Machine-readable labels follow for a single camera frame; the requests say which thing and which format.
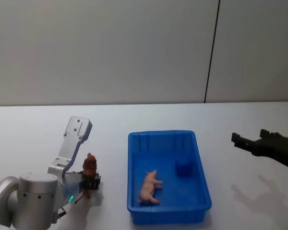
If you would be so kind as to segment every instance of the blue plastic bin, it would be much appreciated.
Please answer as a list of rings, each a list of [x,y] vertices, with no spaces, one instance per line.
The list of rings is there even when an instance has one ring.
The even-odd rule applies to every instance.
[[[181,158],[194,162],[191,176],[179,177],[175,162]],[[139,203],[145,171],[157,170],[163,189],[155,190],[158,205]],[[192,131],[147,131],[128,136],[127,209],[134,224],[202,222],[211,207],[195,134]]]

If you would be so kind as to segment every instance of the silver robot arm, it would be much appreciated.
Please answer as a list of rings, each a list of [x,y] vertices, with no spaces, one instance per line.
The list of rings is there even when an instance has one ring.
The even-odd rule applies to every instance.
[[[11,225],[19,230],[46,230],[66,214],[63,206],[85,187],[81,173],[67,171],[91,128],[89,119],[71,117],[59,155],[49,165],[48,173],[28,173],[0,182],[0,230]]]

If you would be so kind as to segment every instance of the toy pig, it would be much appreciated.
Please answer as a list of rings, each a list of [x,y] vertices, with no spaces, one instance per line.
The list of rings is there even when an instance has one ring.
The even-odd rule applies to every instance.
[[[140,191],[140,202],[144,204],[159,204],[158,199],[154,199],[153,195],[155,189],[162,188],[160,184],[162,181],[156,180],[157,171],[153,170],[152,172],[146,172],[146,177]]]

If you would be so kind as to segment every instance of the gray wall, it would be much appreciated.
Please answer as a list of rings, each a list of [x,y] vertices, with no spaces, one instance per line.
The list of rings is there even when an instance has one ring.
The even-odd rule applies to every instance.
[[[218,0],[0,0],[0,105],[202,103]],[[288,101],[288,0],[221,0],[206,102]]]

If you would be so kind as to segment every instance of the white table surface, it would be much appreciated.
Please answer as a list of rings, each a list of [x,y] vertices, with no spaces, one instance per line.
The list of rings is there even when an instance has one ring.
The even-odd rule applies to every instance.
[[[47,172],[72,115],[89,118],[93,129],[71,170],[80,171],[91,152],[102,185],[50,229],[288,229],[288,168],[230,141],[232,132],[256,140],[261,128],[288,137],[288,103],[0,107],[0,179]],[[195,132],[212,208],[201,224],[135,226],[126,208],[127,135],[170,129]]]

